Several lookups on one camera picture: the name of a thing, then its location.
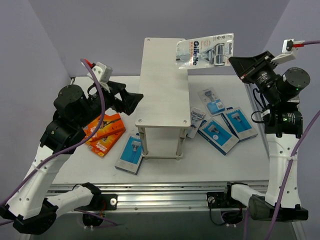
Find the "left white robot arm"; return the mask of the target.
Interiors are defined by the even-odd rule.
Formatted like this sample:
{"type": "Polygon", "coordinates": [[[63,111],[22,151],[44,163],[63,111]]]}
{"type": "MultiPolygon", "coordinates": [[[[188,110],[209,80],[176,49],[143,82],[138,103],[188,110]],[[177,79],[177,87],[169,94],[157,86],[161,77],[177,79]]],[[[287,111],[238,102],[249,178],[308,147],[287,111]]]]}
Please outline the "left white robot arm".
{"type": "Polygon", "coordinates": [[[84,128],[107,109],[132,114],[143,99],[131,93],[123,83],[110,81],[108,89],[84,92],[76,84],[63,87],[54,100],[55,113],[46,127],[32,165],[15,192],[0,206],[2,218],[12,220],[21,234],[40,235],[61,215],[78,208],[96,210],[102,204],[102,192],[86,182],[56,196],[47,196],[64,163],[85,142],[84,128]]]}

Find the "Gillette SkinGuard blister pack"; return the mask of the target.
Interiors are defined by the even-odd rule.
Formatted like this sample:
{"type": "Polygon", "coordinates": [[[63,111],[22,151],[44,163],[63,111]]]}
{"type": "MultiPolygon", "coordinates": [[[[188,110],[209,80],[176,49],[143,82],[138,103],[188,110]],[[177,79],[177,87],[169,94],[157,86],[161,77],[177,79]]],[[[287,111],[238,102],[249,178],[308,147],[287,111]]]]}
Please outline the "Gillette SkinGuard blister pack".
{"type": "Polygon", "coordinates": [[[206,113],[199,108],[193,107],[190,109],[190,127],[188,128],[186,136],[193,139],[205,119],[206,113]]]}

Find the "clear blue-card razor blister pack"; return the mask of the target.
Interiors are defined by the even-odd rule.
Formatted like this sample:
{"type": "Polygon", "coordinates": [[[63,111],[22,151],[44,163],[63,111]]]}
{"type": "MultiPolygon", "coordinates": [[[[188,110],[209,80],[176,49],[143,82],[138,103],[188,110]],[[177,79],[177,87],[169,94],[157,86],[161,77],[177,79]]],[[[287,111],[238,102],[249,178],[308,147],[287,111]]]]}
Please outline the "clear blue-card razor blister pack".
{"type": "Polygon", "coordinates": [[[200,90],[197,94],[211,117],[219,115],[226,110],[225,105],[213,87],[200,90]]]}

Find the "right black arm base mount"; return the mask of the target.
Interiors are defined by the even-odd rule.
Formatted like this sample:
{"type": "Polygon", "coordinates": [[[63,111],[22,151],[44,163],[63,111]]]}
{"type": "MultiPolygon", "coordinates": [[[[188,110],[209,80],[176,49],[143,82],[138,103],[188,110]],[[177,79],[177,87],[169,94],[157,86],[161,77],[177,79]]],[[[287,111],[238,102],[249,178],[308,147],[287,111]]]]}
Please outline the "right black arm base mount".
{"type": "Polygon", "coordinates": [[[242,204],[231,198],[227,198],[222,191],[206,193],[207,206],[210,209],[238,209],[242,204]]]}

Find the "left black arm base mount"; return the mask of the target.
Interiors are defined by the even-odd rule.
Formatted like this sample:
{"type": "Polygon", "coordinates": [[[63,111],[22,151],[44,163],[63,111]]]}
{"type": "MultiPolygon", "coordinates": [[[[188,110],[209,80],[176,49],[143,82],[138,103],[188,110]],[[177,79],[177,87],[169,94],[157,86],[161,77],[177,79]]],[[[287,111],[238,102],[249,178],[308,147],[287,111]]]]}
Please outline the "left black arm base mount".
{"type": "Polygon", "coordinates": [[[118,195],[114,193],[97,194],[90,203],[90,210],[93,211],[115,211],[118,204],[118,195]]]}

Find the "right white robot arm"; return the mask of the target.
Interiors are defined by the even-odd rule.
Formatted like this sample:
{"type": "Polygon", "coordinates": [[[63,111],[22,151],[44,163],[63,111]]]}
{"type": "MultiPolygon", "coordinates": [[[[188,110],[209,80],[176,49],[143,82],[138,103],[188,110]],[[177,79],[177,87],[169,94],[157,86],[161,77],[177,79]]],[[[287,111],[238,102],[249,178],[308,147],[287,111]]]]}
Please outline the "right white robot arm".
{"type": "Polygon", "coordinates": [[[264,126],[268,146],[269,180],[266,194],[244,183],[232,183],[222,193],[222,200],[230,207],[241,202],[256,221],[305,221],[309,213],[301,206],[297,183],[297,144],[303,138],[297,98],[311,78],[299,67],[291,67],[283,75],[275,73],[278,63],[274,58],[269,51],[229,58],[239,79],[256,85],[262,97],[259,123],[264,126]]]}

